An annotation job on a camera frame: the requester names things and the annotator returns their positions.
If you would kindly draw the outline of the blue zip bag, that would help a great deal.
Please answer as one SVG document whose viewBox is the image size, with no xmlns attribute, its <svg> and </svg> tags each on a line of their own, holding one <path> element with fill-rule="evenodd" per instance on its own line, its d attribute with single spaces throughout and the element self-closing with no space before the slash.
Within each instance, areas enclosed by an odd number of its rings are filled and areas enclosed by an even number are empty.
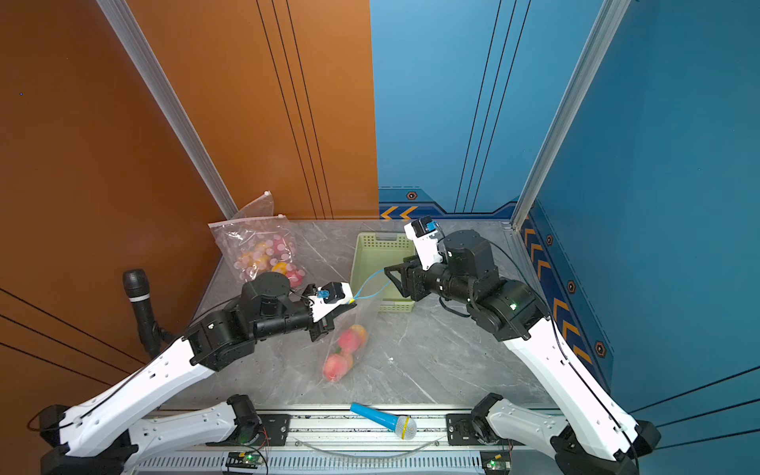
<svg viewBox="0 0 760 475">
<path fill-rule="evenodd" d="M 388 285 L 387 276 L 379 269 L 354 293 L 354 307 L 340 317 L 323 364 L 322 374 L 326 382 L 336 384 L 344 380 L 367 354 Z"/>
</svg>

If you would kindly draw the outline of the large pink peach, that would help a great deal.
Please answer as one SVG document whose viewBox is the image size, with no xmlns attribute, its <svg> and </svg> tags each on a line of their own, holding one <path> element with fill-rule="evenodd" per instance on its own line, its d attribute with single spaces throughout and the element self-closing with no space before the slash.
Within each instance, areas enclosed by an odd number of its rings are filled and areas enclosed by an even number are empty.
<svg viewBox="0 0 760 475">
<path fill-rule="evenodd" d="M 350 327 L 351 344 L 355 350 L 366 345 L 368 332 L 362 325 L 353 325 Z"/>
</svg>

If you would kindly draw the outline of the light green perforated basket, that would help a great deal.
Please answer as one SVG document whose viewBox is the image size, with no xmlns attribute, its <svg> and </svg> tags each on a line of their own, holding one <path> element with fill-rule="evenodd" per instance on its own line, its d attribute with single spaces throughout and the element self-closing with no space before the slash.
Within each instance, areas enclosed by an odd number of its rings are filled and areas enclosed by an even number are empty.
<svg viewBox="0 0 760 475">
<path fill-rule="evenodd" d="M 411 313 L 414 302 L 401 296 L 384 268 L 401 264 L 405 257 L 414 254 L 414 244 L 403 233 L 359 233 L 350 278 L 353 294 L 361 302 L 374 300 L 380 313 Z"/>
</svg>

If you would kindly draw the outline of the clear bag with pink dots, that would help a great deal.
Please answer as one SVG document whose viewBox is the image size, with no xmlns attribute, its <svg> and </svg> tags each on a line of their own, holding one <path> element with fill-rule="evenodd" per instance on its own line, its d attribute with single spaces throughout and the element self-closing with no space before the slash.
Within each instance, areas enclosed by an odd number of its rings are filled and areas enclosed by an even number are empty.
<svg viewBox="0 0 760 475">
<path fill-rule="evenodd" d="M 265 272 L 284 275 L 300 288 L 307 271 L 297 256 L 296 237 L 284 215 L 239 218 L 208 225 L 223 259 L 239 283 Z"/>
</svg>

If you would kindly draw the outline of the clear zip-top bag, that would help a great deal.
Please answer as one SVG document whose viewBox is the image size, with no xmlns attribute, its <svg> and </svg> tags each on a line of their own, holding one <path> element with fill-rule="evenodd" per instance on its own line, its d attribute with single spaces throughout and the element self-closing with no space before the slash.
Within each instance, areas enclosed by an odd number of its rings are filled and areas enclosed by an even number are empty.
<svg viewBox="0 0 760 475">
<path fill-rule="evenodd" d="M 259 218 L 274 218 L 274 199 L 272 193 L 265 190 L 261 196 L 255 198 L 255 200 L 249 202 L 249 204 L 239 209 L 232 220 L 238 219 L 259 219 Z"/>
</svg>

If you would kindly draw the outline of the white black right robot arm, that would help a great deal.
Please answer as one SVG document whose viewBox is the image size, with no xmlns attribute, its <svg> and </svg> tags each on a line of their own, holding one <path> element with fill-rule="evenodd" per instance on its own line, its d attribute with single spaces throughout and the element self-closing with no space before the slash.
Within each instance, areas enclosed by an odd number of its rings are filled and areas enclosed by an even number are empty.
<svg viewBox="0 0 760 475">
<path fill-rule="evenodd" d="M 492 334 L 534 374 L 560 411 L 550 416 L 491 393 L 472 410 L 481 443 L 517 441 L 552 458 L 564 474 L 637 474 L 661 434 L 631 417 L 568 346 L 538 291 L 501 275 L 496 245 L 472 230 L 445 235 L 429 218 L 405 227 L 416 253 L 385 268 L 413 301 L 431 294 L 458 302 L 465 317 Z"/>
</svg>

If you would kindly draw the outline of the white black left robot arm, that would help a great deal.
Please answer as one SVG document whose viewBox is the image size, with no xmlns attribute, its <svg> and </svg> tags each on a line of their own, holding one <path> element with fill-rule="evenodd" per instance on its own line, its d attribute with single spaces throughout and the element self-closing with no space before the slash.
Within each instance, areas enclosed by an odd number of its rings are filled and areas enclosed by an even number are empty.
<svg viewBox="0 0 760 475">
<path fill-rule="evenodd" d="M 283 274 L 265 272 L 245 283 L 239 297 L 206 315 L 150 363 L 77 406 L 49 406 L 39 433 L 51 446 L 44 474 L 122 474 L 164 452 L 213 443 L 246 445 L 261 432 L 249 397 L 233 395 L 206 409 L 171 417 L 152 411 L 186 388 L 247 357 L 280 334 L 305 330 L 318 340 L 334 330 L 356 298 L 346 282 L 308 285 L 296 296 Z"/>
</svg>

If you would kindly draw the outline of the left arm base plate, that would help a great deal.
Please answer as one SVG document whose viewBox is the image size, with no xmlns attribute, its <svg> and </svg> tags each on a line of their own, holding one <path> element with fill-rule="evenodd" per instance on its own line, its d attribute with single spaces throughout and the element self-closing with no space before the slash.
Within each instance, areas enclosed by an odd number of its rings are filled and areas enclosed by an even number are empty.
<svg viewBox="0 0 760 475">
<path fill-rule="evenodd" d="M 259 416 L 257 426 L 236 429 L 231 441 L 236 445 L 261 447 L 285 447 L 290 433 L 291 416 L 284 413 Z"/>
</svg>

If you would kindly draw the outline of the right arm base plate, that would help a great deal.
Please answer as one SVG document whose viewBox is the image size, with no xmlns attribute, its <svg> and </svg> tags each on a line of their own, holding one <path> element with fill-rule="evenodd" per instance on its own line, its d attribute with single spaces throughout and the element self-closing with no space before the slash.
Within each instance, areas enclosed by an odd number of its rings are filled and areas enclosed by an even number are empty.
<svg viewBox="0 0 760 475">
<path fill-rule="evenodd" d="M 488 426 L 484 418 L 466 414 L 447 414 L 445 416 L 446 435 L 452 447 L 465 445 L 493 445 L 495 447 L 511 447 L 521 445 L 512 439 L 502 439 Z"/>
</svg>

